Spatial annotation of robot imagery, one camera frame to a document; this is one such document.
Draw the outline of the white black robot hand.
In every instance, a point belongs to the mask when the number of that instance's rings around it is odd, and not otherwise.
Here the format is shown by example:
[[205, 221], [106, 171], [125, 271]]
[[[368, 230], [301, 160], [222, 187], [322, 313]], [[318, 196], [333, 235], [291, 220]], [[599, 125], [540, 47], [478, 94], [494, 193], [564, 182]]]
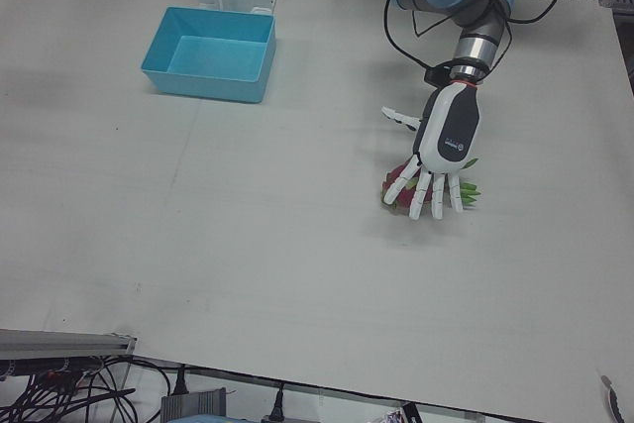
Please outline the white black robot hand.
[[409, 205], [409, 217], [420, 217], [428, 191], [432, 217], [443, 217], [443, 194], [449, 191], [452, 208], [461, 212], [460, 171], [467, 165], [479, 127], [477, 86], [465, 80], [453, 80], [428, 98], [422, 116], [406, 116], [387, 107], [381, 109], [386, 118], [416, 133], [412, 153], [404, 169], [382, 195], [382, 202], [393, 204], [408, 181], [417, 177]]

